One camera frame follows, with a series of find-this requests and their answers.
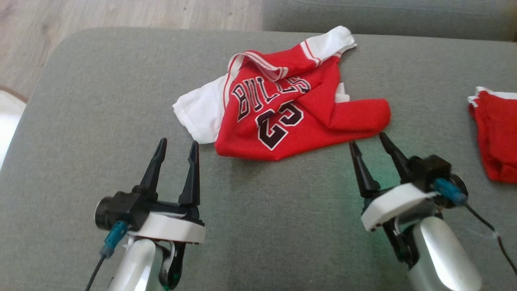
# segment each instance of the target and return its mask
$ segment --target clothing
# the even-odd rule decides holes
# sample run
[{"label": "clothing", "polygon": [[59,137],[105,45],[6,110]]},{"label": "clothing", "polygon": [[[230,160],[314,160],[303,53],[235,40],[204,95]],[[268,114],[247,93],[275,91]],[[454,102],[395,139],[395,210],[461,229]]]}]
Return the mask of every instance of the clothing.
[{"label": "clothing", "polygon": [[276,53],[234,55],[229,73],[181,96],[174,113],[199,143],[223,156],[277,161],[378,134],[391,113],[384,99],[350,101],[338,61],[356,46],[338,26]]},{"label": "clothing", "polygon": [[478,143],[486,174],[495,181],[517,183],[517,93],[476,88],[468,98],[478,127]]}]

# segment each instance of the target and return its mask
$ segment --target teal connector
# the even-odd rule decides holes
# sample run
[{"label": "teal connector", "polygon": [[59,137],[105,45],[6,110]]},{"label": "teal connector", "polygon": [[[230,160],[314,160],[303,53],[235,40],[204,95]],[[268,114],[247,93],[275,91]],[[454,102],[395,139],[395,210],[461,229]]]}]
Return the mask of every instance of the teal connector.
[{"label": "teal connector", "polygon": [[104,240],[104,246],[100,249],[99,254],[101,256],[106,256],[106,258],[111,258],[118,243],[122,240],[127,232],[128,224],[124,221],[117,221]]},{"label": "teal connector", "polygon": [[434,180],[433,186],[435,191],[451,200],[456,206],[463,205],[467,201],[467,196],[458,187],[444,178]]}]

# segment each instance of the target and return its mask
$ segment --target gray cushion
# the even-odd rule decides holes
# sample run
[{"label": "gray cushion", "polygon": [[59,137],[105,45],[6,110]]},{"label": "gray cushion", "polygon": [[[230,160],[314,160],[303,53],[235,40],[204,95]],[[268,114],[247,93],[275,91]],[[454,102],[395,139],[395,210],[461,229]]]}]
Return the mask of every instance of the gray cushion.
[{"label": "gray cushion", "polygon": [[515,0],[266,0],[264,29],[514,40]]},{"label": "gray cushion", "polygon": [[[159,197],[176,201],[191,138],[172,112],[180,96],[225,73],[229,58],[290,48],[313,34],[102,28],[61,43],[42,74],[0,173],[0,284],[84,289],[105,231],[98,201],[139,183],[161,137],[169,139]],[[515,185],[489,181],[466,97],[475,86],[517,92],[517,44],[358,35],[342,79],[352,99],[386,98],[386,132],[407,155],[438,154],[471,189],[470,204],[517,257]],[[383,186],[398,182],[378,139],[359,141]],[[408,290],[381,231],[366,232],[348,144],[253,162],[201,147],[206,241],[187,246],[180,290]],[[486,290],[517,283],[491,233],[466,210],[445,219]],[[105,288],[123,248],[101,267]]]}]

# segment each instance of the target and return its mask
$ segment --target black cable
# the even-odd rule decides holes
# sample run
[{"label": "black cable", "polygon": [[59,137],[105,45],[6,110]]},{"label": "black cable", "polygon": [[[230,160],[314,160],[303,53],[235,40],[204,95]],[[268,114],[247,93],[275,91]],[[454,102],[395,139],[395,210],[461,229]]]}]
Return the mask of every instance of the black cable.
[{"label": "black cable", "polygon": [[474,209],[472,209],[468,203],[465,202],[463,205],[465,205],[465,207],[472,213],[472,215],[474,215],[477,219],[479,219],[479,221],[481,221],[484,225],[486,225],[489,229],[491,229],[494,232],[494,234],[497,236],[497,243],[499,243],[499,248],[501,249],[503,256],[508,261],[510,267],[512,267],[513,272],[517,276],[517,268],[515,267],[515,264],[512,262],[512,260],[506,253],[505,247],[503,246],[503,240],[501,239],[501,235],[499,235],[499,233],[495,230],[494,226],[492,226],[490,223],[488,223],[488,221],[486,221],[476,211],[474,211]]},{"label": "black cable", "polygon": [[104,259],[106,258],[106,255],[101,255],[100,256],[100,260],[99,262],[97,263],[97,266],[95,267],[95,270],[94,272],[92,273],[92,276],[90,277],[90,281],[88,282],[88,285],[86,285],[86,289],[85,291],[89,291],[90,288],[92,287],[92,284],[94,282],[94,279],[95,279],[95,276],[97,275],[97,272],[99,271],[100,269],[100,265],[102,265],[102,262],[104,261]]}]

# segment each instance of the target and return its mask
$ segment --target jersey number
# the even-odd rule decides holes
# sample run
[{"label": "jersey number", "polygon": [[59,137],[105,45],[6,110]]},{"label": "jersey number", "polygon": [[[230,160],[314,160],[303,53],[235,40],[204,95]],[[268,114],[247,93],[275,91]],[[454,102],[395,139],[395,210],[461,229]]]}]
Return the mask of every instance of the jersey number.
[{"label": "jersey number", "polygon": [[269,126],[269,118],[275,115],[272,109],[265,111],[257,116],[255,121],[258,127],[258,139],[269,149],[274,150],[278,144],[289,133],[286,127],[296,126],[303,119],[303,111],[301,111],[291,101],[284,103],[278,110],[282,113],[279,122]]}]

